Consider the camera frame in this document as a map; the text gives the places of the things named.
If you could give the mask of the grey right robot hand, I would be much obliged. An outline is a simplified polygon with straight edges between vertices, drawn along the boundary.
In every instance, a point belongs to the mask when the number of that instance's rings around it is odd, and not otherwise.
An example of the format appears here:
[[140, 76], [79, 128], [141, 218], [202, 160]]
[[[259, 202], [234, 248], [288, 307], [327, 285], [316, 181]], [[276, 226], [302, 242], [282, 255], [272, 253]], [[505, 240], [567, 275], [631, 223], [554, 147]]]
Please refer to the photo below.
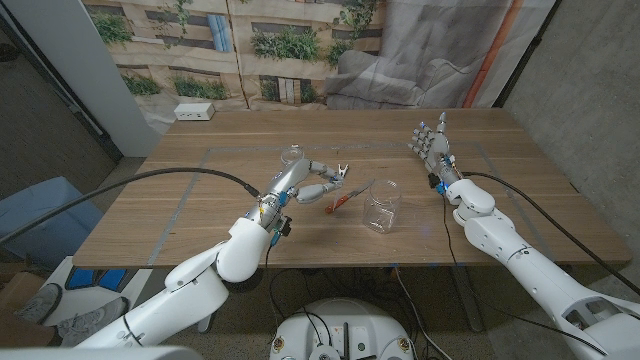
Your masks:
[[408, 147], [424, 161], [429, 173], [437, 176], [444, 184], [450, 185], [462, 176], [454, 169], [454, 158], [445, 135], [446, 120], [446, 113], [442, 112], [435, 130], [422, 122], [413, 130]]

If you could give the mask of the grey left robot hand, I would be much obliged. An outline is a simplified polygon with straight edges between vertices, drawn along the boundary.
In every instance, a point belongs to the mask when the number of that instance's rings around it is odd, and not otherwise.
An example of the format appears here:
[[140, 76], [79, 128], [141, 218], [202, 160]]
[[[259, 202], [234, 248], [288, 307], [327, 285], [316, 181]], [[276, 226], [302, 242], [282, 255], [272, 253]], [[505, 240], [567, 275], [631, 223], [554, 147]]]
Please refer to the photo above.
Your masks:
[[[279, 195], [281, 192], [295, 196], [300, 204], [313, 203], [323, 197], [324, 194], [339, 189], [343, 186], [349, 165], [344, 168], [338, 166], [338, 170], [328, 167], [326, 164], [301, 158], [286, 165], [267, 185], [266, 192]], [[297, 188], [309, 174], [316, 174], [327, 180], [325, 184], [308, 185]]]

